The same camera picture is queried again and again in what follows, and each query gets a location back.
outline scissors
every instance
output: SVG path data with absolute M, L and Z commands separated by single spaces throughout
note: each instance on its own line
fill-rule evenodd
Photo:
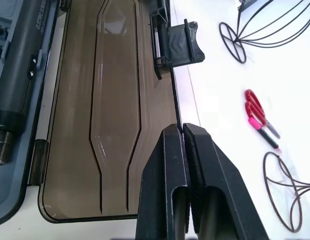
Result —
M 255 118 L 255 116 L 258 118 L 258 120 L 261 122 L 262 127 L 268 127 L 268 129 L 278 138 L 280 139 L 281 136 L 279 133 L 275 130 L 272 124 L 265 118 L 265 113 L 264 110 L 260 104 L 260 101 L 256 97 L 255 93 L 248 89 L 245 91 L 245 98 L 246 98 L 246 103 L 245 103 L 245 109 L 247 112 L 247 115 L 249 118 Z

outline gray plastic compartment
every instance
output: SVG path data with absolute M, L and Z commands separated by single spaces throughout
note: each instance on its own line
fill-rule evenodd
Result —
M 7 39 L 0 39 L 0 45 L 3 47 L 12 40 L 22 3 L 23 0 L 0 0 L 0 25 L 9 29 Z M 0 166 L 0 224 L 11 218 L 24 201 L 39 117 L 39 107 L 43 94 L 42 88 L 46 64 L 51 45 L 50 42 L 53 38 L 52 33 L 54 32 L 58 6 L 59 0 L 51 0 L 41 46 L 41 66 L 35 77 L 25 131 L 14 145 L 10 162 Z M 0 76 L 5 64 L 3 60 L 0 59 Z

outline wire frame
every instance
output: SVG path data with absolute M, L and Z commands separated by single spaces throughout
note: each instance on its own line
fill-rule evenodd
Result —
M 285 183 L 282 183 L 279 181 L 275 181 L 275 180 L 273 180 L 267 176 L 266 162 L 267 162 L 269 155 L 273 155 L 277 158 L 280 170 L 290 180 L 291 184 L 285 184 Z M 284 161 L 280 158 L 280 156 L 278 156 L 277 154 L 275 154 L 271 151 L 267 152 L 264 156 L 264 159 L 263 159 L 263 176 L 264 176 L 264 182 L 265 182 L 265 186 L 266 186 L 266 191 L 267 191 L 268 196 L 269 196 L 269 200 L 271 202 L 271 205 L 274 208 L 274 211 L 275 211 L 278 219 L 284 225 L 284 227 L 286 229 L 288 229 L 290 232 L 292 232 L 292 233 L 299 232 L 301 230 L 302 224 L 303 224 L 303 212 L 302 212 L 302 205 L 301 205 L 301 196 L 310 191 L 310 183 L 302 182 L 302 181 L 299 181 L 299 180 L 293 178 L 288 167 L 286 166 Z M 281 216 L 281 214 L 280 214 L 280 212 L 279 212 L 279 210 L 275 204 L 275 201 L 273 199 L 273 196 L 272 196 L 272 193 L 270 190 L 270 183 L 280 185 L 280 186 L 284 186 L 284 187 L 288 187 L 288 188 L 292 188 L 294 190 L 295 199 L 292 202 L 291 207 L 290 207 L 289 223 L 286 223 L 284 221 L 283 217 Z M 294 210 L 294 207 L 296 205 L 298 208 L 298 224 L 297 224 L 297 226 L 295 226 L 293 223 L 293 210 Z
M 243 33 L 245 31 L 245 29 L 249 26 L 249 24 L 252 22 L 252 20 L 258 15 L 260 14 L 264 9 L 267 9 L 267 6 L 272 5 L 271 3 L 274 2 L 275 0 L 268 0 L 265 4 L 263 4 L 251 17 L 250 19 L 247 21 L 247 23 L 243 26 L 242 29 L 240 29 L 240 25 L 241 25 L 241 14 L 243 11 L 243 7 L 244 4 L 246 2 L 246 0 L 244 0 L 242 2 L 242 4 L 240 5 L 239 9 L 238 9 L 238 16 L 237 16 L 237 27 L 236 27 L 236 31 L 234 31 L 227 23 L 225 22 L 221 22 L 219 24 L 219 33 L 221 36 L 221 39 L 223 40 L 227 50 L 229 51 L 229 53 L 240 63 L 244 64 L 247 60 L 247 56 L 246 56 L 246 52 L 244 49 L 243 45 L 250 45 L 250 46 L 254 46 L 254 47 L 258 47 L 258 48 L 266 48 L 266 49 L 270 49 L 270 48 L 277 48 L 283 45 L 286 45 L 290 42 L 292 42 L 293 40 L 297 39 L 302 33 L 304 33 L 306 31 L 306 29 L 310 26 L 310 18 L 309 20 L 306 22 L 306 24 L 303 25 L 302 28 L 300 28 L 297 32 L 295 32 L 294 34 L 292 34 L 290 37 L 287 37 L 285 39 L 282 39 L 280 41 L 276 41 L 276 42 L 269 42 L 269 43 L 265 43 L 265 42 L 261 42 L 261 40 L 267 40 L 273 36 L 278 35 L 282 30 L 284 30 L 285 28 L 289 28 L 290 25 L 296 20 L 298 19 L 301 15 L 305 14 L 306 10 L 308 8 L 310 8 L 310 1 L 309 3 L 306 5 L 306 7 L 304 7 L 293 19 L 291 19 L 289 22 L 285 23 L 282 27 L 280 27 L 279 29 L 273 31 L 272 33 L 267 34 L 266 36 L 262 36 L 262 37 L 257 37 L 254 38 L 254 35 L 259 33 L 262 30 L 267 29 L 268 27 L 270 27 L 271 25 L 273 25 L 274 23 L 278 22 L 280 19 L 282 19 L 283 17 L 285 17 L 287 14 L 291 13 L 293 10 L 295 10 L 298 6 L 301 6 L 301 4 L 303 2 L 305 2 L 306 0 L 300 0 L 295 6 L 293 6 L 290 10 L 288 10 L 287 12 L 285 12 L 283 15 L 281 15 L 280 17 L 278 17 L 277 19 L 275 19 L 274 21 L 268 23 L 267 25 L 261 27 L 258 30 L 255 30 L 245 36 L 243 36 Z

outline marker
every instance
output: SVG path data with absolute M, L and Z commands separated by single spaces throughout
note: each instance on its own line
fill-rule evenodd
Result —
M 261 124 L 255 120 L 254 117 L 248 119 L 250 125 L 253 126 L 259 132 L 259 134 L 277 151 L 281 152 L 279 145 L 262 129 Z

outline black clip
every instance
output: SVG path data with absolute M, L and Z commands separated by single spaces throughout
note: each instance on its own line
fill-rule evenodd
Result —
M 172 124 L 161 132 L 141 177 L 136 240 L 185 239 L 188 184 L 183 135 Z
M 159 80 L 161 74 L 173 67 L 201 63 L 205 54 L 196 41 L 198 24 L 195 21 L 169 26 L 169 18 L 165 7 L 158 8 L 150 14 L 151 46 L 154 70 Z M 158 34 L 159 53 L 157 50 L 156 32 Z

